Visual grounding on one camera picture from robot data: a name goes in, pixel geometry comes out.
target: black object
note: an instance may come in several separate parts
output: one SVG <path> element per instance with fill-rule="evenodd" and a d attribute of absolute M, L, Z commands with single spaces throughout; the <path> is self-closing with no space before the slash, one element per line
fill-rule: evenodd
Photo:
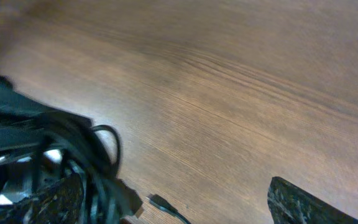
<path fill-rule="evenodd" d="M 167 200 L 162 198 L 159 195 L 149 195 L 149 202 L 159 210 L 163 212 L 167 212 L 173 217 L 179 218 L 184 224 L 190 224 L 189 220 L 187 220 L 182 214 L 178 212 L 178 210 L 173 207 Z"/>
<path fill-rule="evenodd" d="M 281 177 L 273 177 L 268 189 L 267 203 L 274 224 L 358 224 L 358 220 L 355 218 L 346 215 Z"/>
<path fill-rule="evenodd" d="M 98 131 L 115 138 L 115 162 Z M 45 157 L 52 149 L 63 154 L 61 162 Z M 117 178 L 120 161 L 112 127 L 92 127 L 89 118 L 33 101 L 0 77 L 0 194 L 14 202 L 0 206 L 0 223 L 119 223 L 135 215 L 142 201 Z"/>

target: brown wood tabletop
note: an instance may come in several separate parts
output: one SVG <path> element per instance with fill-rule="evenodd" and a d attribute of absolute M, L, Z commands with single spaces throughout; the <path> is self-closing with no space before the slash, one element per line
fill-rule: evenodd
<path fill-rule="evenodd" d="M 273 223 L 276 175 L 358 218 L 358 1 L 2 0 L 0 74 L 119 130 L 133 223 Z"/>

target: wooden surface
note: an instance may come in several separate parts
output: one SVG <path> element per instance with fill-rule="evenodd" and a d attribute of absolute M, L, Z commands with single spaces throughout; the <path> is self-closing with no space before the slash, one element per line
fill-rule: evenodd
<path fill-rule="evenodd" d="M 358 1 L 2 1 L 0 73 L 115 126 L 193 223 L 272 223 L 283 177 L 358 218 Z M 145 202 L 135 223 L 180 223 Z"/>

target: wood grain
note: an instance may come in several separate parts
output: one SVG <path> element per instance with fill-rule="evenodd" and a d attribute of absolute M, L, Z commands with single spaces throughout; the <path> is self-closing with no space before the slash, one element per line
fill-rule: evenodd
<path fill-rule="evenodd" d="M 279 175 L 358 218 L 358 1 L 2 1 L 0 73 L 111 124 L 193 223 L 272 223 Z M 134 223 L 179 223 L 145 203 Z"/>

